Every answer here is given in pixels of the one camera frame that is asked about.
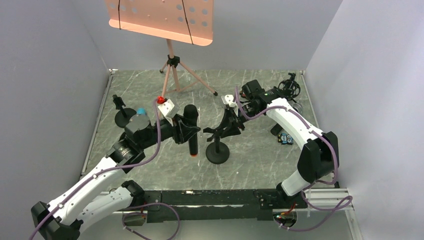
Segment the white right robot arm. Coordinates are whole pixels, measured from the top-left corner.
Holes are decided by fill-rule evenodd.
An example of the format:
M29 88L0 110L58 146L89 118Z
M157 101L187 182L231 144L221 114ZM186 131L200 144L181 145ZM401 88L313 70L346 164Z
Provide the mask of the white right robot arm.
M282 127L300 148L296 170L277 186L283 196L292 197L314 183L322 183L321 178L330 173L338 175L337 136L307 121L289 104L281 89L265 90L255 79L244 84L241 92L223 96L222 101L221 123L215 128L203 129L211 134L207 141L239 135L245 129L245 122L265 115Z

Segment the black round-base mic stand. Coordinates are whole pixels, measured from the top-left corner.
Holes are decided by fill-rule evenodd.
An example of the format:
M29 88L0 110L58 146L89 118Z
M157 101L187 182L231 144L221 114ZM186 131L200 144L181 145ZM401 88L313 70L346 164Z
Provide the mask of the black round-base mic stand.
M215 165L220 165L225 163L230 156L230 150L228 146L221 142L221 134L223 133L222 128L210 128L206 127L203 129L204 133L212 134L211 137L207 138L207 142L210 144L205 150L205 156L209 162Z

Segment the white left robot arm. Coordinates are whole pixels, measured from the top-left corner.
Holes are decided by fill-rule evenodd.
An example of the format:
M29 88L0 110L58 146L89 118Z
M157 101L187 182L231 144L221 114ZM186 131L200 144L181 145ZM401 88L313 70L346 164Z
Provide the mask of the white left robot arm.
M133 168L148 163L145 149L159 147L166 139L189 143L189 153L194 155L194 140L200 130L198 117L193 105L188 105L183 115L157 119L155 124L144 113L134 114L121 124L124 131L120 139L92 171L59 197L48 203L40 201L31 208L34 231L46 240L76 240L111 213L142 205L144 190L133 180L125 181L107 195L101 192Z

